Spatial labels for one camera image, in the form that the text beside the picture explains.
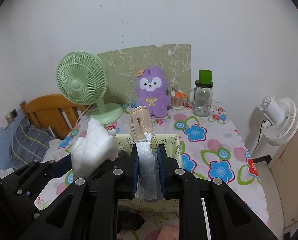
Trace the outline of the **grey sock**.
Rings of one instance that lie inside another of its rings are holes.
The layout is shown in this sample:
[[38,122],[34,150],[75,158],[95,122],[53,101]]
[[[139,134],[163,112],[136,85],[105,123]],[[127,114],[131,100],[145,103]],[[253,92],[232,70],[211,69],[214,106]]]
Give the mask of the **grey sock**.
[[127,157],[129,157],[129,154],[126,151],[119,150],[118,156],[114,159],[114,166],[119,167],[120,162]]

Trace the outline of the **black plastic bag bundle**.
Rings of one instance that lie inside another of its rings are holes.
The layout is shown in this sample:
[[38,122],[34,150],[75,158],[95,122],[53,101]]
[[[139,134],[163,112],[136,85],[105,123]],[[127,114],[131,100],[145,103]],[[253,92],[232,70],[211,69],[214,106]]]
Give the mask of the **black plastic bag bundle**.
[[117,233],[123,230],[137,231],[143,226],[144,223],[145,220],[142,218],[140,214],[119,210],[117,221]]

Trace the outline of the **white towel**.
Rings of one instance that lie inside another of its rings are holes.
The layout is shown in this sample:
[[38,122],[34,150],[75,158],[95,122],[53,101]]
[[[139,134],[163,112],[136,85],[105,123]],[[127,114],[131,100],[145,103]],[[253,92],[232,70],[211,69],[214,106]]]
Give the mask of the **white towel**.
[[87,135],[77,139],[71,152],[74,180],[89,177],[106,160],[118,157],[115,136],[116,130],[106,130],[96,119],[88,121]]

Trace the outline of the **pink cloth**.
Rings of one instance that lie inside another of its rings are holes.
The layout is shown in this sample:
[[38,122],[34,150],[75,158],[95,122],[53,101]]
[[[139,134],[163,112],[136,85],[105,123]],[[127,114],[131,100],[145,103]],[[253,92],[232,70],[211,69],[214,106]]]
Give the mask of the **pink cloth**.
[[179,228],[163,226],[157,237],[157,240],[178,240],[179,238]]

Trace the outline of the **beige roll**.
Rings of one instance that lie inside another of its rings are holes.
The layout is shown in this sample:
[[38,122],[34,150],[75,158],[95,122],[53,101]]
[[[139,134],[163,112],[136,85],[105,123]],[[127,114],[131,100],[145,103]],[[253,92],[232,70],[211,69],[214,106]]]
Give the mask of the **beige roll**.
[[139,157],[139,197],[153,202],[158,198],[159,167],[151,146],[153,126],[148,108],[139,106],[133,109],[129,124]]

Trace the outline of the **grey plaid pillow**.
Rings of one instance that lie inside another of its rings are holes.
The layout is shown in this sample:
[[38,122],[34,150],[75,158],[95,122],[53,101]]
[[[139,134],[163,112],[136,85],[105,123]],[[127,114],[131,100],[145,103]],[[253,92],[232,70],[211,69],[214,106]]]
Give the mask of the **grey plaid pillow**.
[[27,118],[23,118],[10,143],[12,169],[18,170],[34,160],[42,162],[52,140],[54,137],[50,132],[37,128]]

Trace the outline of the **cartoon paper storage box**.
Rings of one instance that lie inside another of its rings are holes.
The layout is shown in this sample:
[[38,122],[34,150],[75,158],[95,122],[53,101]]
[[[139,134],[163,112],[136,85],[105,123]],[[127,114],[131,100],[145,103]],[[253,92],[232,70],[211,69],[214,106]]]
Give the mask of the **cartoon paper storage box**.
[[[120,150],[126,151],[131,154],[134,144],[133,138],[130,134],[117,134],[115,137],[116,144]],[[151,145],[153,153],[156,155],[157,146],[163,144],[165,146],[166,154],[168,157],[176,159],[180,168],[182,168],[180,136],[177,134],[155,134],[153,135]],[[119,200],[119,207],[140,210],[140,211],[155,211],[155,212],[176,212],[179,209],[177,199],[171,200],[158,200],[156,202],[148,203],[141,202],[138,194],[132,200]]]

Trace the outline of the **floral tablecloth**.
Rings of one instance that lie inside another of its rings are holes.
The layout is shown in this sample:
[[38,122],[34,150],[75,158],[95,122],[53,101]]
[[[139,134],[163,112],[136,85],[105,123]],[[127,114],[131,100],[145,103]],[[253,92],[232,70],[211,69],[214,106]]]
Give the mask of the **floral tablecloth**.
[[[117,134],[130,134],[129,114],[132,106],[122,105],[124,114],[110,124],[107,130]],[[164,118],[152,117],[155,134],[177,134],[180,136],[182,168],[197,178],[210,180],[221,178],[269,227],[269,215],[263,187],[251,154],[247,150],[233,122],[223,108],[216,104],[211,107],[208,117],[193,115],[192,106],[184,103],[180,110],[170,109]],[[83,118],[63,140],[52,140],[43,162],[58,161],[71,153],[79,137],[87,134],[87,118]],[[34,201],[39,210],[47,208],[46,187]],[[179,227],[179,212],[140,211],[145,220],[137,230],[123,230],[118,239],[157,239],[162,227]]]

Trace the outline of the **beige door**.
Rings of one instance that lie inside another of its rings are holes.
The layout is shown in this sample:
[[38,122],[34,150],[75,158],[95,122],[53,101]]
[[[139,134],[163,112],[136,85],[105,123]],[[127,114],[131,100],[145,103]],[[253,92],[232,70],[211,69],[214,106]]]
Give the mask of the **beige door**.
[[282,204],[283,233],[298,228],[298,129],[286,146],[282,146],[269,165]]

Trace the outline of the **purple plush toy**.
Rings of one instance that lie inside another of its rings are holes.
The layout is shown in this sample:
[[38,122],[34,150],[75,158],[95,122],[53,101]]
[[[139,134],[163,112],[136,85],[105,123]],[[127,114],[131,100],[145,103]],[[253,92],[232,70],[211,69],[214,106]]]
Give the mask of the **purple plush toy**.
[[144,106],[150,116],[164,118],[170,106],[170,97],[167,94],[167,79],[163,70],[158,66],[144,69],[137,74],[135,85],[137,106]]

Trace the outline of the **small cup with scissors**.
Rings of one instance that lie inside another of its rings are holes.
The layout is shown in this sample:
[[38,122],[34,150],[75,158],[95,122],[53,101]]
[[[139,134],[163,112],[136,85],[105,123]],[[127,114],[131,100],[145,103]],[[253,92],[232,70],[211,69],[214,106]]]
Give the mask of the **small cup with scissors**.
[[172,109],[175,109],[175,110],[182,109],[183,103],[187,99],[187,94],[173,87],[170,92],[170,99],[171,99]]

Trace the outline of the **green desk fan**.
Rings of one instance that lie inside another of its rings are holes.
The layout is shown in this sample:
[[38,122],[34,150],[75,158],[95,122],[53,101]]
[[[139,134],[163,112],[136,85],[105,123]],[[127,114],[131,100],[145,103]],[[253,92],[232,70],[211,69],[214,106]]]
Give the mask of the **green desk fan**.
[[123,115],[121,105],[104,102],[108,77],[105,64],[96,55],[83,51],[67,54],[57,66],[56,82],[69,101],[81,106],[96,106],[89,111],[89,115],[103,125]]

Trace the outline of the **white standing fan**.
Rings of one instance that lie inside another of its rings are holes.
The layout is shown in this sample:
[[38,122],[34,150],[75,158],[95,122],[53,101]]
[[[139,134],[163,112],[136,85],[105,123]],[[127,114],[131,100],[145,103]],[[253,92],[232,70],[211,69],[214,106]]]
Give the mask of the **white standing fan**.
[[281,146],[293,138],[298,129],[298,108],[288,97],[275,99],[265,96],[259,103],[259,110],[265,117],[261,123],[259,139],[263,136],[271,146]]

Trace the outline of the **glass jar green lid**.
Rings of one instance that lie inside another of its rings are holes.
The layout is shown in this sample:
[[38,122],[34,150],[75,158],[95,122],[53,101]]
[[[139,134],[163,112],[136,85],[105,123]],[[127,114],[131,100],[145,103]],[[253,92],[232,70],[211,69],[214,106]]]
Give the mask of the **glass jar green lid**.
[[213,96],[212,71],[200,69],[195,87],[188,91],[188,101],[193,107],[193,114],[208,117]]

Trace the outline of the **green patterned cardboard sheet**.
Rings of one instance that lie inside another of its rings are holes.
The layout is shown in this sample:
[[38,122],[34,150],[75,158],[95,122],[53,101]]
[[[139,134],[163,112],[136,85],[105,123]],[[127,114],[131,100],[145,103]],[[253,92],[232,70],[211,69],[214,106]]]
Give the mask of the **green patterned cardboard sheet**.
[[106,67],[106,103],[132,104],[137,101],[135,84],[139,70],[158,66],[163,70],[170,92],[186,93],[191,87],[191,46],[189,44],[150,45],[113,50],[98,57]]

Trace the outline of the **wall power outlet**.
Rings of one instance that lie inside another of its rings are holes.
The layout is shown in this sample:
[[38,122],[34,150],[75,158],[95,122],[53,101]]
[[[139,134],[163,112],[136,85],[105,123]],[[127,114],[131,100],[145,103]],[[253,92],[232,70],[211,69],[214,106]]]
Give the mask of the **wall power outlet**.
[[12,110],[12,111],[10,112],[10,119],[11,119],[11,120],[14,120],[17,116],[18,116],[18,112],[17,112],[16,109],[14,109],[14,110]]

